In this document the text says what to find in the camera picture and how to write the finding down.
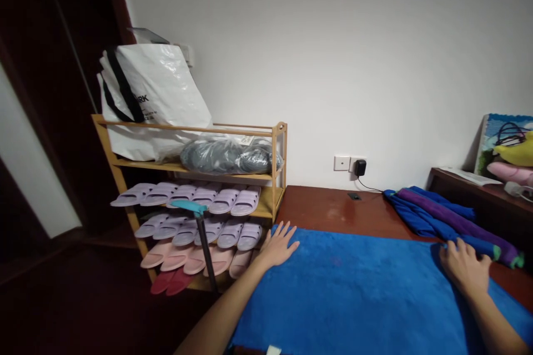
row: white wall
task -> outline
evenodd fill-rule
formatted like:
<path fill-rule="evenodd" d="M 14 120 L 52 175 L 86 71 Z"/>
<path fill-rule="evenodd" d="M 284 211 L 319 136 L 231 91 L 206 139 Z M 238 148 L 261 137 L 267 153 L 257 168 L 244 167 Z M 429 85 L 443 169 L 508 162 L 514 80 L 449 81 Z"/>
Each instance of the white wall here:
<path fill-rule="evenodd" d="M 0 158 L 48 236 L 81 226 L 1 65 L 0 140 Z"/>
<path fill-rule="evenodd" d="M 288 182 L 424 185 L 462 166 L 489 112 L 533 113 L 533 0 L 127 0 L 191 45 L 215 121 L 289 124 Z"/>

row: plush toy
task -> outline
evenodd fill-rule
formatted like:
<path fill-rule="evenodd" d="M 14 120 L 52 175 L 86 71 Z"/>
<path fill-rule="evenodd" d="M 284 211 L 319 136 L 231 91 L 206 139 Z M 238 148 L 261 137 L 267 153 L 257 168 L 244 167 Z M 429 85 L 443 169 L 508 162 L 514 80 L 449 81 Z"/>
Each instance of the plush toy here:
<path fill-rule="evenodd" d="M 533 186 L 533 131 L 526 133 L 526 141 L 512 147 L 496 146 L 494 151 L 500 154 L 505 161 L 493 162 L 487 170 L 501 180 L 513 181 L 521 186 Z"/>
<path fill-rule="evenodd" d="M 500 156 L 516 166 L 533 166 L 533 131 L 526 133 L 526 141 L 513 147 L 494 147 Z"/>

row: blue towel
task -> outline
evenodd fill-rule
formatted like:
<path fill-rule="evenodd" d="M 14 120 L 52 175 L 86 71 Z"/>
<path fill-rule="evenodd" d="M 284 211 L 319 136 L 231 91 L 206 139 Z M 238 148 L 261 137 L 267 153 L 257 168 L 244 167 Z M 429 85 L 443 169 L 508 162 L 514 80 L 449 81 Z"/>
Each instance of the blue towel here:
<path fill-rule="evenodd" d="M 420 191 L 423 191 L 425 193 L 431 193 L 429 191 L 425 191 L 422 189 L 419 189 L 418 187 L 411 187 L 411 189 L 418 189 Z M 400 216 L 400 218 L 415 232 L 415 234 L 421 236 L 421 237 L 439 237 L 443 240 L 451 240 L 456 241 L 458 237 L 462 238 L 465 242 L 470 244 L 477 253 L 479 254 L 487 254 L 491 257 L 494 261 L 497 261 L 500 258 L 501 255 L 501 249 L 492 243 L 489 243 L 488 241 L 484 241 L 481 239 L 478 239 L 477 237 L 472 237 L 468 235 L 460 235 L 457 233 L 453 227 L 450 225 L 432 217 L 430 214 L 428 214 L 424 209 L 419 207 L 416 204 L 413 204 L 412 202 L 406 201 L 404 199 L 399 198 L 397 195 L 395 195 L 396 192 L 393 190 L 385 190 L 383 192 L 383 195 L 389 202 L 393 205 L 394 209 Z M 450 210 L 453 210 L 450 208 L 450 205 L 454 205 L 448 201 L 449 204 L 441 202 L 441 205 L 448 207 Z M 469 215 L 469 211 L 471 208 L 463 208 L 462 214 L 463 215 Z"/>
<path fill-rule="evenodd" d="M 424 197 L 429 198 L 442 206 L 445 206 L 450 211 L 455 212 L 458 215 L 461 215 L 463 218 L 468 219 L 469 221 L 476 221 L 476 213 L 473 208 L 463 207 L 462 205 L 453 204 L 448 201 L 446 198 L 442 197 L 440 194 L 434 193 L 432 191 L 427 191 L 416 186 L 409 187 L 410 190 L 414 191 L 417 194 L 423 195 Z"/>
<path fill-rule="evenodd" d="M 233 345 L 294 355 L 483 352 L 466 302 L 440 269 L 439 244 L 305 229 L 295 240 L 298 250 L 252 295 Z M 533 316 L 494 281 L 490 294 L 531 345 Z"/>

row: yellow plush toy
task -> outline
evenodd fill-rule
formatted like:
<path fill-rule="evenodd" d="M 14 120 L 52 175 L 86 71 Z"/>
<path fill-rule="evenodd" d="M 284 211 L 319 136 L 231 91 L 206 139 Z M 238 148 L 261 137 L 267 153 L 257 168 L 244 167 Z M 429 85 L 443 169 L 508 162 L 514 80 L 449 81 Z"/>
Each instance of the yellow plush toy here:
<path fill-rule="evenodd" d="M 526 133 L 526 141 L 518 145 L 496 146 L 494 151 L 508 163 L 516 166 L 533 166 L 533 131 Z"/>

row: shoe rack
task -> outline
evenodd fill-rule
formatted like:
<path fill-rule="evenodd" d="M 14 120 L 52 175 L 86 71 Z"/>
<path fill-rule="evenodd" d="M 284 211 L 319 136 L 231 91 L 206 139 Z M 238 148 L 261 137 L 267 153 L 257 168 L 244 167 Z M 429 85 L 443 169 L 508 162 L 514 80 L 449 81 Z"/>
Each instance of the shoe rack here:
<path fill-rule="evenodd" d="M 189 128 L 187 126 L 171 126 L 171 125 L 157 125 L 157 124 L 142 124 L 142 123 L 129 123 L 129 122 L 109 122 L 104 120 L 101 114 L 92 115 L 94 126 L 102 143 L 109 167 L 117 184 L 117 189 L 120 194 L 128 190 L 122 168 L 145 168 L 159 171 L 166 171 L 170 179 L 175 178 L 187 178 L 193 176 L 196 180 L 215 180 L 224 181 L 229 180 L 231 183 L 236 181 L 242 184 L 248 185 L 261 185 L 264 184 L 259 197 L 259 203 L 257 209 L 250 214 L 250 216 L 256 216 L 260 218 L 266 218 L 270 221 L 270 225 L 273 225 L 276 220 L 276 215 L 281 205 L 281 200 L 285 194 L 286 189 L 286 156 L 287 156 L 287 124 L 279 122 L 275 126 L 254 126 L 254 125 L 231 125 L 231 124 L 213 124 L 213 128 Z M 219 134 L 235 134 L 246 136 L 258 136 L 272 139 L 272 159 L 276 160 L 276 153 L 278 152 L 277 143 L 281 142 L 281 158 L 282 164 L 278 170 L 272 170 L 270 174 L 254 174 L 254 175 L 222 175 L 216 176 L 207 174 L 199 174 L 187 170 L 181 163 L 169 163 L 158 165 L 154 161 L 130 161 L 125 158 L 121 158 L 116 155 L 111 148 L 111 142 L 109 140 L 108 126 L 119 125 L 136 128 L 150 128 L 150 129 L 165 129 L 165 130 L 183 130 L 183 131 L 196 131 L 202 133 L 219 133 Z M 136 212 L 136 206 L 125 207 L 126 215 L 133 232 L 137 231 L 140 227 L 139 218 Z M 148 240 L 135 238 L 137 247 L 139 248 L 141 256 L 144 258 L 148 253 Z M 148 269 L 148 275 L 153 282 L 157 277 L 157 269 Z M 233 282 L 228 273 L 225 272 L 216 277 L 217 286 L 220 291 L 224 291 Z M 204 277 L 201 273 L 195 277 L 188 288 L 194 290 L 211 291 L 212 287 L 209 283 L 209 278 Z"/>

